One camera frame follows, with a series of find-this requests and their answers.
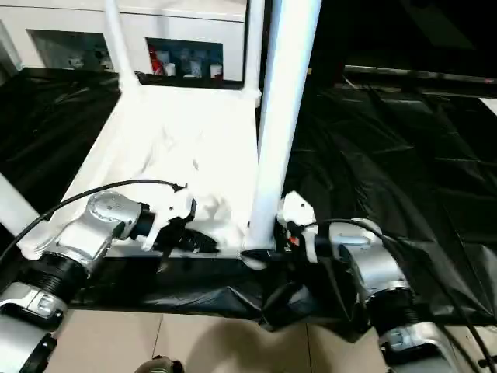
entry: white pole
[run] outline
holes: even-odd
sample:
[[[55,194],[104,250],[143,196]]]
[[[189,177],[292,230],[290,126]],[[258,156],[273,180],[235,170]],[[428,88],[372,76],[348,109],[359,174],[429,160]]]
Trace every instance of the white pole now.
[[[245,60],[244,90],[260,104],[259,76],[261,71],[262,32],[264,27],[264,1],[250,0],[248,3],[247,57]]]
[[[124,39],[123,27],[121,26],[119,8],[117,7],[116,0],[106,0],[105,10],[107,28],[109,29],[110,35],[110,40],[108,40],[107,43],[117,59],[117,61],[114,61],[114,64],[118,67],[119,87],[121,92],[123,92],[124,87],[134,88],[139,83],[127,54],[126,41]]]
[[[38,217],[36,210],[0,173],[0,224],[16,236]],[[49,238],[48,224],[42,221],[17,246],[27,259],[34,260],[40,257],[39,248]]]
[[[259,173],[247,246],[273,244],[273,226],[288,159],[321,0],[275,0],[259,137]]]

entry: black plastic sheet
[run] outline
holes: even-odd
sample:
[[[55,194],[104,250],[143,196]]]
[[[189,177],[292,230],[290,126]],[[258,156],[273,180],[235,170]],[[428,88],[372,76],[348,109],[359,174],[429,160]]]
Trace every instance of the black plastic sheet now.
[[[60,200],[109,116],[116,76],[28,69],[0,98],[0,172],[42,211]],[[496,124],[477,99],[308,87],[285,191],[301,193],[318,219],[367,217],[403,238],[412,250],[399,262],[439,321],[461,323],[413,259],[423,253],[471,319],[491,323]],[[18,267],[12,258],[0,276]],[[332,262],[254,271],[236,260],[105,259],[71,306],[222,315],[267,329],[321,322],[350,339],[365,327],[349,275]]]
[[[360,90],[304,95],[287,174],[323,218],[369,218],[441,322],[460,323],[426,255],[478,324],[495,323],[497,117],[479,99]]]

